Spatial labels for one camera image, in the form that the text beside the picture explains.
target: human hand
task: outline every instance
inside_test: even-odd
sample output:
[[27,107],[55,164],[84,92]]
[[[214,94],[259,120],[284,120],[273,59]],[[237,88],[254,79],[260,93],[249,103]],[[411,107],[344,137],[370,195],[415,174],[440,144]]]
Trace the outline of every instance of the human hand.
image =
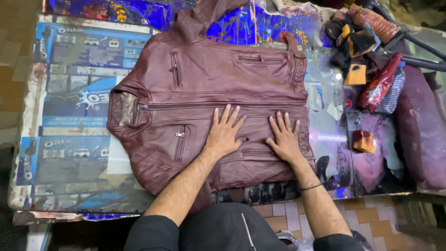
[[297,140],[297,133],[299,132],[299,120],[296,120],[294,131],[291,129],[289,122],[289,115],[285,113],[285,123],[282,119],[280,111],[276,112],[277,124],[272,116],[269,116],[269,123],[276,136],[277,143],[270,138],[266,139],[266,143],[272,150],[284,161],[291,164],[294,160],[302,159],[303,155],[299,149],[299,141]]
[[236,151],[245,142],[245,138],[239,138],[235,140],[235,135],[242,127],[246,115],[243,115],[239,121],[232,127],[240,111],[240,106],[237,106],[229,116],[229,110],[231,104],[227,104],[222,118],[219,123],[219,109],[215,108],[214,117],[212,119],[212,128],[206,139],[206,144],[203,148],[203,152],[207,152],[215,157],[217,160],[223,156]]

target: stained table surface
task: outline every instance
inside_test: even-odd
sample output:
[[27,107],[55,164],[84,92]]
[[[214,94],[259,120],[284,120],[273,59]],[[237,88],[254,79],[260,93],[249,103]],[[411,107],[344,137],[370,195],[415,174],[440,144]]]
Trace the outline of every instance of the stained table surface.
[[[131,71],[146,41],[168,30],[175,11],[198,2],[67,3],[47,2],[49,14],[39,16],[9,204],[95,220],[141,213],[154,197],[135,180],[128,156],[106,128],[108,94]],[[220,43],[284,49],[283,36],[292,33],[307,55],[310,144],[330,195],[406,192],[391,171],[402,165],[392,117],[345,107],[358,92],[344,87],[341,71],[330,64],[336,51],[323,25],[335,10],[292,4],[278,11],[271,3],[252,2],[222,17],[207,35]],[[375,133],[375,154],[350,150],[351,133],[359,129]],[[299,196],[296,182],[284,181],[223,190],[212,200],[253,205]]]

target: bracelet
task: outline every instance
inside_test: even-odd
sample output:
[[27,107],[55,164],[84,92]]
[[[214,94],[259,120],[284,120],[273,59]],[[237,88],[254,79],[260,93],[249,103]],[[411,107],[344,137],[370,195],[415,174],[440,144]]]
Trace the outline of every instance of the bracelet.
[[312,188],[316,188],[316,187],[318,187],[318,186],[322,186],[322,183],[319,184],[319,185],[312,186],[312,187],[310,187],[310,188],[301,189],[301,191],[308,190],[308,189],[312,189]]

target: red plastic bottle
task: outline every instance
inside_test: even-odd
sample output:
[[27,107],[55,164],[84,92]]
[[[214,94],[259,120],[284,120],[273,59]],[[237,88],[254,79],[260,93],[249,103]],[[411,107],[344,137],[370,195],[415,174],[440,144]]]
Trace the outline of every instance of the red plastic bottle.
[[393,54],[392,58],[387,62],[383,70],[373,77],[371,83],[364,90],[359,105],[369,111],[374,112],[384,95],[389,90],[393,81],[393,75],[401,61],[403,55],[401,53]]

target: orange sponge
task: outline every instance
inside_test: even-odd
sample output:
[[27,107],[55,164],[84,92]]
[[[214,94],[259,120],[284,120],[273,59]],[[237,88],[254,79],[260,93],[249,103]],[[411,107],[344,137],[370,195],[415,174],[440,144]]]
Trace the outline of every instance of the orange sponge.
[[351,64],[344,80],[344,85],[360,85],[365,84],[365,65]]
[[373,133],[365,130],[356,130],[353,132],[353,148],[359,151],[374,153]]

